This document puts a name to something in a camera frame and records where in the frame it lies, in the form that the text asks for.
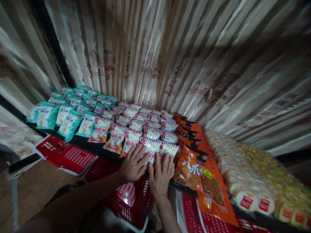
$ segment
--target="red plastic basket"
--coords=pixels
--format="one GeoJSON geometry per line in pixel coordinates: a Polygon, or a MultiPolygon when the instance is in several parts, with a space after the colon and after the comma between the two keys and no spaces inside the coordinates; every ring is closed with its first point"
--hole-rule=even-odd
{"type": "MultiPolygon", "coordinates": [[[[101,179],[117,171],[119,167],[103,158],[97,158],[86,172],[85,181],[89,183],[101,179]]],[[[144,232],[153,204],[149,181],[145,176],[137,182],[122,185],[103,201],[116,216],[128,222],[132,230],[144,232]]]]}
{"type": "Polygon", "coordinates": [[[38,143],[35,151],[44,160],[75,176],[83,175],[97,157],[54,136],[38,143]]]}

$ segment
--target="snack packages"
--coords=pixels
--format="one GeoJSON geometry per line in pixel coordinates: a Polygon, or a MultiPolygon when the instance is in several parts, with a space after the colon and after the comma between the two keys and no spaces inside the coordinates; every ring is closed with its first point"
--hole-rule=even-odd
{"type": "Polygon", "coordinates": [[[138,114],[141,114],[141,115],[143,115],[143,116],[148,116],[148,114],[149,114],[150,112],[151,112],[151,109],[142,107],[142,108],[139,110],[138,114]]]}
{"type": "Polygon", "coordinates": [[[142,136],[142,133],[133,130],[125,130],[124,136],[125,142],[120,157],[126,157],[127,153],[132,148],[132,146],[135,146],[136,148],[139,145],[139,138],[142,136]]]}
{"type": "Polygon", "coordinates": [[[178,142],[178,134],[163,130],[161,134],[161,140],[164,142],[176,144],[178,142]]]}
{"type": "Polygon", "coordinates": [[[82,115],[71,109],[57,132],[70,142],[82,120],[82,115]]]}
{"type": "Polygon", "coordinates": [[[139,121],[147,121],[147,120],[149,120],[149,118],[147,116],[143,116],[141,114],[136,114],[134,119],[135,120],[139,120],[139,121]]]}
{"type": "Polygon", "coordinates": [[[129,120],[129,128],[130,128],[130,130],[142,132],[144,124],[145,124],[144,121],[138,121],[138,120],[133,120],[133,119],[129,120]]]}
{"type": "Polygon", "coordinates": [[[172,143],[168,142],[162,142],[159,152],[160,152],[160,157],[165,158],[165,154],[169,153],[170,156],[175,157],[177,151],[180,149],[180,146],[174,145],[172,143]]]}
{"type": "Polygon", "coordinates": [[[115,117],[116,117],[116,123],[118,125],[127,127],[127,125],[130,122],[130,119],[125,117],[125,116],[121,116],[121,115],[116,114],[115,117]]]}
{"type": "Polygon", "coordinates": [[[92,97],[94,97],[95,100],[96,100],[97,96],[99,95],[98,91],[95,91],[95,90],[92,90],[92,89],[87,90],[87,93],[89,95],[91,95],[92,97]]]}
{"type": "Polygon", "coordinates": [[[144,157],[147,153],[150,153],[150,157],[148,158],[148,161],[146,164],[151,163],[153,164],[155,161],[155,155],[157,152],[159,152],[160,146],[161,146],[161,141],[160,140],[154,140],[154,139],[149,139],[149,138],[144,138],[140,137],[140,143],[143,146],[146,146],[146,150],[143,153],[144,157]]]}
{"type": "Polygon", "coordinates": [[[71,106],[79,105],[81,103],[81,101],[83,101],[83,99],[81,99],[80,97],[71,96],[70,105],[71,106]]]}
{"type": "Polygon", "coordinates": [[[169,118],[173,118],[173,115],[169,114],[167,111],[164,111],[164,110],[161,110],[161,115],[162,115],[162,118],[163,117],[169,117],[169,118]]]}
{"type": "Polygon", "coordinates": [[[149,119],[150,119],[149,121],[155,122],[157,124],[161,124],[161,120],[162,120],[161,117],[156,116],[152,113],[149,114],[149,119]]]}
{"type": "Polygon", "coordinates": [[[37,118],[36,128],[54,130],[56,125],[58,109],[59,109],[58,105],[49,102],[41,102],[41,106],[39,107],[39,115],[37,118]]]}
{"type": "Polygon", "coordinates": [[[164,129],[164,130],[170,131],[170,132],[175,132],[177,126],[178,126],[178,124],[176,124],[176,123],[171,123],[171,122],[168,122],[166,120],[162,120],[161,129],[164,129]]]}
{"type": "Polygon", "coordinates": [[[113,121],[111,119],[95,116],[95,129],[87,142],[106,143],[108,130],[112,123],[113,121]]]}
{"type": "Polygon", "coordinates": [[[161,129],[155,129],[155,128],[151,128],[149,126],[144,127],[144,138],[159,139],[161,134],[162,134],[161,129]]]}
{"type": "Polygon", "coordinates": [[[77,106],[71,106],[69,104],[60,104],[56,119],[56,125],[61,126],[69,111],[71,109],[76,110],[76,108],[77,106]]]}
{"type": "Polygon", "coordinates": [[[63,93],[68,94],[69,92],[75,92],[75,88],[63,87],[63,93]]]}
{"type": "Polygon", "coordinates": [[[145,121],[145,126],[149,126],[149,127],[156,128],[156,129],[160,129],[161,128],[160,124],[152,122],[152,121],[148,121],[148,120],[145,121]]]}
{"type": "Polygon", "coordinates": [[[114,121],[115,115],[117,113],[118,113],[117,111],[113,111],[113,110],[110,110],[110,111],[104,110],[101,112],[101,117],[111,119],[112,121],[114,121]]]}
{"type": "Polygon", "coordinates": [[[136,108],[127,107],[123,112],[123,116],[133,119],[137,114],[138,110],[136,108]]]}
{"type": "Polygon", "coordinates": [[[128,129],[125,126],[120,126],[115,123],[111,125],[111,135],[108,142],[104,145],[104,149],[121,154],[122,142],[124,140],[124,130],[128,129]]]}
{"type": "Polygon", "coordinates": [[[76,135],[89,138],[95,128],[95,114],[88,111],[84,112],[84,118],[76,135]]]}
{"type": "Polygon", "coordinates": [[[84,111],[92,112],[94,108],[92,106],[87,105],[85,102],[81,102],[78,106],[76,111],[81,115],[84,114],[84,111]]]}
{"type": "Polygon", "coordinates": [[[26,122],[30,122],[33,124],[37,122],[40,106],[41,103],[38,103],[30,109],[26,122]]]}

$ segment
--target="beige curtain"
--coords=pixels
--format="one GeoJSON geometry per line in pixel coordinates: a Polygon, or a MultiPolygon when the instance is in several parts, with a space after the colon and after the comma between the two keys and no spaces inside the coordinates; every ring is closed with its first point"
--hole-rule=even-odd
{"type": "MultiPolygon", "coordinates": [[[[35,25],[26,3],[18,2],[12,7],[24,9],[29,18],[21,25],[35,25]]],[[[44,2],[76,83],[130,103],[177,111],[274,155],[310,145],[307,1],[44,2]]],[[[10,3],[5,4],[2,11],[9,15],[10,3]]],[[[10,20],[18,26],[17,19],[10,20]]],[[[33,29],[30,42],[32,33],[40,35],[33,29]]],[[[38,40],[39,54],[46,46],[38,40]]],[[[19,51],[18,42],[13,44],[19,51]]],[[[61,76],[48,73],[40,59],[48,85],[43,84],[58,90],[61,76]]]]}

